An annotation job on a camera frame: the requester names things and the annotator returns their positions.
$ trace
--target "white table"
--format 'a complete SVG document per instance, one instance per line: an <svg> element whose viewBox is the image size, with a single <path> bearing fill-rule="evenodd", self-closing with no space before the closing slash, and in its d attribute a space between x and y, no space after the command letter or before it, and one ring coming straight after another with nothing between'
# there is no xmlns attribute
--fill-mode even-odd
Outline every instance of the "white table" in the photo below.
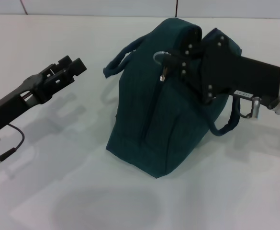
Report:
<svg viewBox="0 0 280 230"><path fill-rule="evenodd" d="M88 70L13 124L24 145L0 165L0 230L280 229L280 116L261 109L224 137L210 133L154 179L106 151L119 76L102 69L162 18L0 16L0 98L65 55ZM246 57L280 66L280 20L187 19L223 30ZM230 101L218 120L228 120ZM243 102L243 112L249 103ZM0 154L20 135L0 131Z"/></svg>

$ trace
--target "bag handle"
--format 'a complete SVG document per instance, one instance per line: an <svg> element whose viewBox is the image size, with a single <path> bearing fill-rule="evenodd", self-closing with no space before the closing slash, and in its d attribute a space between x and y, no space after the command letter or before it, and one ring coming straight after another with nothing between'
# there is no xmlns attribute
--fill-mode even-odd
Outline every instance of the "bag handle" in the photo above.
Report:
<svg viewBox="0 0 280 230"><path fill-rule="evenodd" d="M216 128L214 121L211 119L211 117L209 116L209 114L207 114L206 111L204 111L200 106L198 106L198 109L199 109L200 114L207 121L208 127L209 127L210 131L212 132L212 134L214 134L218 137L220 137L220 136L228 133L229 131L233 130L239 124L239 121L240 121L240 115L236 111L236 109L238 111L240 111L240 109L241 109L241 103L240 103L240 100L238 98L233 98L230 119L228 121L228 124L226 124L221 129Z"/></svg>
<svg viewBox="0 0 280 230"><path fill-rule="evenodd" d="M113 61L111 61L106 68L103 69L103 74L106 78L122 72L132 58L133 51L139 48L141 43L145 40L147 35L142 36L128 46L126 46Z"/></svg>

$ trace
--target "zipper pull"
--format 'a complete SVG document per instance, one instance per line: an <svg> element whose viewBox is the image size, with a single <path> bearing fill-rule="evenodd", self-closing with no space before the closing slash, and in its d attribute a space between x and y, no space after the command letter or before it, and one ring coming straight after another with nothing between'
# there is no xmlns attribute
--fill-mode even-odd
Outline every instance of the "zipper pull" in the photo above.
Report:
<svg viewBox="0 0 280 230"><path fill-rule="evenodd" d="M167 72L168 72L168 68L164 67L163 71L162 71L162 75L160 76L160 81L165 81L165 77L167 75Z"/></svg>

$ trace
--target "black cable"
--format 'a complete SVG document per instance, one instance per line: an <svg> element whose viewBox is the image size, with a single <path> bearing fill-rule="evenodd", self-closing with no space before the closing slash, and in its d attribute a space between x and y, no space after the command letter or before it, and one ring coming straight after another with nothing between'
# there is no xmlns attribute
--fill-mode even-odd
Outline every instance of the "black cable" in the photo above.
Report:
<svg viewBox="0 0 280 230"><path fill-rule="evenodd" d="M18 128L18 127L15 127L14 125L11 125L11 124L8 124L10 127L16 129L17 131L20 132L20 134L22 135L22 140L21 142L15 147L15 150L17 150L23 143L24 143L24 140L25 140L25 134Z"/></svg>
<svg viewBox="0 0 280 230"><path fill-rule="evenodd" d="M240 112L239 109L238 109L238 104L239 104L240 100L241 100L241 99L238 98L238 101L237 101L237 103L235 104L235 111L237 112L237 114L239 114L240 117L245 118L245 119L249 119L249 118L251 117L251 113L249 113L249 114L247 114L247 115L243 115L243 114L241 114L241 112Z"/></svg>
<svg viewBox="0 0 280 230"><path fill-rule="evenodd" d="M178 11L178 0L176 1L176 12L175 12L175 18L177 18L177 11Z"/></svg>

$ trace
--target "handbag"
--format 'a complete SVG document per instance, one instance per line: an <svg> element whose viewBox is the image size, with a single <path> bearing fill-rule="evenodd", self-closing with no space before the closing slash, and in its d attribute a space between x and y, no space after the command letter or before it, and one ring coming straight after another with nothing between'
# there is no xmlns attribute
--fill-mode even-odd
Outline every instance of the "handbag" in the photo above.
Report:
<svg viewBox="0 0 280 230"><path fill-rule="evenodd" d="M238 100L233 99L228 124L218 130L214 122L224 109L228 95L221 94L209 105L203 105L181 80L179 70L167 73L167 80L162 81L163 67L153 60L158 51L180 50L184 54L192 44L212 41L218 35L225 36L214 29L202 39L199 26L177 18L166 19L125 47L109 63L103 70L106 78L123 73L108 151L158 178L176 169L208 130L221 136L237 126ZM242 50L231 39L229 47L241 55ZM194 60L192 65L200 71L200 60Z"/></svg>

